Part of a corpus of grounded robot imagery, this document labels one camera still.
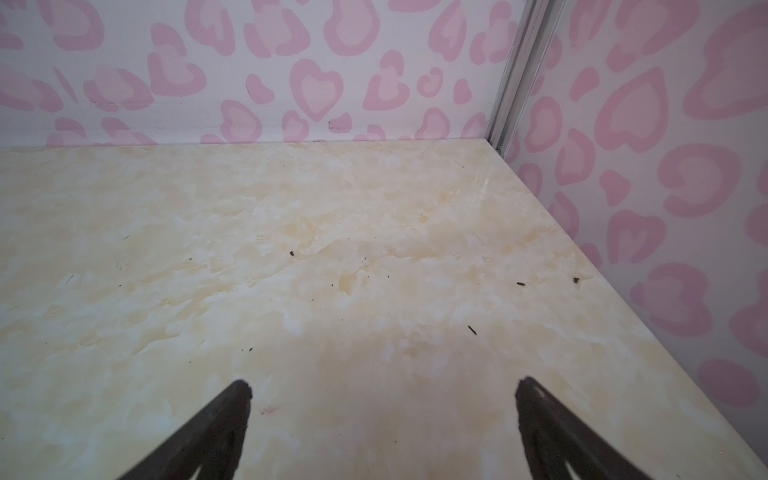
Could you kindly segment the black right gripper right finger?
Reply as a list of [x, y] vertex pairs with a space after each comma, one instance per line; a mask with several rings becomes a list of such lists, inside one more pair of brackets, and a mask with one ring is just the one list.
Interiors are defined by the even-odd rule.
[[649, 479], [536, 379], [520, 380], [515, 400], [534, 479]]

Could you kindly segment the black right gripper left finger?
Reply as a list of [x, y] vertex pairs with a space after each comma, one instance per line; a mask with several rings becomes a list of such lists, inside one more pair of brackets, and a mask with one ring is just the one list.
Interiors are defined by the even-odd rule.
[[232, 382], [122, 478], [232, 479], [242, 455], [251, 398], [247, 382]]

